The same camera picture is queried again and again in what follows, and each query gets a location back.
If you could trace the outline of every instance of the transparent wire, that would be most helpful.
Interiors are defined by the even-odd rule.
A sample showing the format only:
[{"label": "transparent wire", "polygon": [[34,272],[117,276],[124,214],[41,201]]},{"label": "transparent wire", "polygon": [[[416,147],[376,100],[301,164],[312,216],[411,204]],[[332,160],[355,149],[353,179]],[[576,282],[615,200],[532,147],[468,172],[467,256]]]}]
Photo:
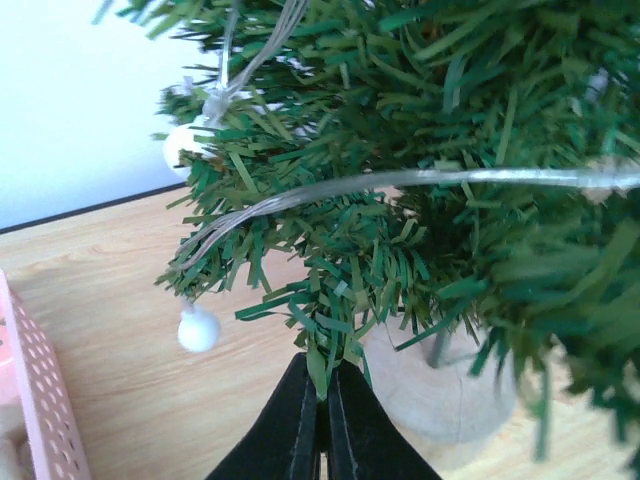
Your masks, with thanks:
[{"label": "transparent wire", "polygon": [[623,167],[612,171],[593,169],[476,169],[462,172],[402,170],[336,178],[274,195],[244,210],[232,212],[216,219],[180,246],[178,254],[206,238],[186,262],[176,265],[174,268],[177,270],[191,268],[222,237],[253,217],[278,213],[324,198],[363,190],[421,185],[460,185],[462,183],[519,184],[626,191],[640,187],[640,169],[638,167]]},{"label": "transparent wire", "polygon": [[249,82],[251,76],[264,62],[275,55],[289,39],[309,8],[310,0],[287,0],[278,21],[266,44],[249,64],[233,79],[229,80],[229,62],[233,44],[233,32],[240,17],[241,0],[232,0],[229,17],[225,25],[222,52],[219,60],[219,79],[207,93],[209,97],[202,107],[206,126],[218,127],[222,117],[237,95]]}]

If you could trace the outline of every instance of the artificial christmas tree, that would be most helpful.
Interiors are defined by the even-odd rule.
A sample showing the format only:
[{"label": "artificial christmas tree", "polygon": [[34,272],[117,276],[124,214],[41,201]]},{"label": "artificial christmas tree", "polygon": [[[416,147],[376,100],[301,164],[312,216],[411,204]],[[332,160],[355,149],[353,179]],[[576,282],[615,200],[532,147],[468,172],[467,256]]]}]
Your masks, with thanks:
[{"label": "artificial christmas tree", "polygon": [[[195,301],[249,263],[268,293],[237,318],[287,307],[320,404],[344,362],[370,378],[363,344],[387,319],[411,332],[397,355],[434,334],[432,350],[446,332],[484,338],[469,375],[493,361],[505,385],[511,370],[541,381],[540,453],[562,348],[569,392],[626,440],[640,419],[640,1],[150,3],[121,14],[223,49],[193,67],[203,82],[163,96],[198,149],[180,154],[194,233],[159,284]],[[306,278],[272,290],[271,249],[303,257]]]}]

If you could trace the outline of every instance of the led bulb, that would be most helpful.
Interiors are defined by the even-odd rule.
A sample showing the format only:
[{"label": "led bulb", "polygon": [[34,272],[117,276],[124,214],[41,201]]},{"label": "led bulb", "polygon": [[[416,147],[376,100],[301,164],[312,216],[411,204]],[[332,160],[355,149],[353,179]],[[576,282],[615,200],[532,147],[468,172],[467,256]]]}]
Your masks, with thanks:
[{"label": "led bulb", "polygon": [[194,305],[182,311],[178,341],[186,350],[202,353],[211,350],[220,339],[220,321],[213,313]]}]

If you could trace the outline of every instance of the pink plastic basket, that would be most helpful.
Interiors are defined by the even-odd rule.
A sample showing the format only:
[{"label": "pink plastic basket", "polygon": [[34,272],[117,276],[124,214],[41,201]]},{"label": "pink plastic basket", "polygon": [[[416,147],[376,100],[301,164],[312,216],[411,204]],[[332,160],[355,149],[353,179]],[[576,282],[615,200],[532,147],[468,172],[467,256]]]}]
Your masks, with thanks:
[{"label": "pink plastic basket", "polygon": [[20,402],[37,480],[91,480],[53,346],[0,270],[0,404]]}]

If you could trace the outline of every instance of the white ball light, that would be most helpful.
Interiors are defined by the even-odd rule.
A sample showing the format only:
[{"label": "white ball light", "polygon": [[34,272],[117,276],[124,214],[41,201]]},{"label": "white ball light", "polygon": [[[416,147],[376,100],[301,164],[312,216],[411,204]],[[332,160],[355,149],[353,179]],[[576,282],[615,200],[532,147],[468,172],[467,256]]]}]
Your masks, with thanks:
[{"label": "white ball light", "polygon": [[202,146],[196,142],[195,135],[198,131],[193,130],[191,128],[193,126],[196,126],[196,123],[187,123],[174,128],[162,146],[165,162],[176,175],[183,179],[189,176],[191,169],[180,165],[180,151],[205,153]]},{"label": "white ball light", "polygon": [[220,321],[213,313],[194,305],[182,312],[178,341],[186,350],[202,353],[211,350],[220,339]]}]

